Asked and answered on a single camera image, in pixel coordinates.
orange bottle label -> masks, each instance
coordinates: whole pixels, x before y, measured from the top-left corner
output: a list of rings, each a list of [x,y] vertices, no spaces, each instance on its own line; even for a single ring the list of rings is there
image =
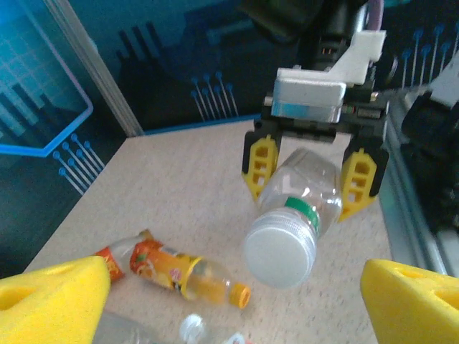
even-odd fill
[[[96,256],[101,256],[105,259],[105,263],[107,264],[108,272],[110,273],[110,280],[112,282],[119,280],[121,277],[124,276],[124,272],[121,271],[120,267],[114,260],[112,256],[112,252],[110,251],[109,247],[101,249],[99,252],[95,253]]]
[[[157,240],[145,240],[134,248],[131,270],[168,289],[180,292],[186,298],[186,283],[193,267],[201,257],[193,257],[165,247]]]

black machine part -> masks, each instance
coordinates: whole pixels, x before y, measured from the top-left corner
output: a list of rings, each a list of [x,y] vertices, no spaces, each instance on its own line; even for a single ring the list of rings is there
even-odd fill
[[[365,21],[365,1],[325,0],[317,17],[301,35],[298,64],[307,70],[333,67],[349,48],[352,36],[364,29]]]
[[[316,18],[324,1],[242,0],[238,9],[273,36],[296,42]]]
[[[402,123],[410,142],[401,151],[431,227],[459,228],[459,102],[452,108],[426,92],[417,97]]]

orange juice bottle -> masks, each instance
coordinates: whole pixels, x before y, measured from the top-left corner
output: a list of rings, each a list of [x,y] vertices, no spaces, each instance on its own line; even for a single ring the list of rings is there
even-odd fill
[[[118,240],[95,253],[96,256],[105,259],[111,282],[119,280],[126,272],[130,271],[129,264],[134,246],[143,240],[152,238],[150,231],[145,229],[136,236]]]
[[[229,303],[242,309],[250,299],[250,288],[234,281],[222,265],[177,252],[155,239],[136,245],[131,270],[158,285],[177,290],[188,300],[201,299],[216,305]]]

bottle cap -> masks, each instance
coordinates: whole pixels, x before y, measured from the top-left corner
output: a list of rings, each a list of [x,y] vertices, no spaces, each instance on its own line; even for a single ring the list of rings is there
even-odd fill
[[[144,229],[138,235],[142,236],[145,240],[154,240],[153,235],[151,235],[150,229]]]
[[[247,285],[236,283],[229,291],[229,303],[242,310],[249,303],[250,295],[250,288]]]
[[[297,213],[275,209],[255,220],[245,238],[244,252],[257,280],[278,289],[295,287],[311,273],[316,233]]]
[[[204,330],[204,321],[198,314],[190,314],[180,324],[180,339],[188,343],[191,338],[196,338]]]

green bottle label band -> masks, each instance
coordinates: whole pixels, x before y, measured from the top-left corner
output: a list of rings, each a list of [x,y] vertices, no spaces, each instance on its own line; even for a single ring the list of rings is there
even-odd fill
[[[296,197],[289,197],[285,202],[284,206],[298,210],[299,212],[304,214],[304,216],[306,216],[309,219],[309,221],[311,221],[314,230],[318,235],[318,215],[312,206],[307,204],[302,199],[297,199]]]

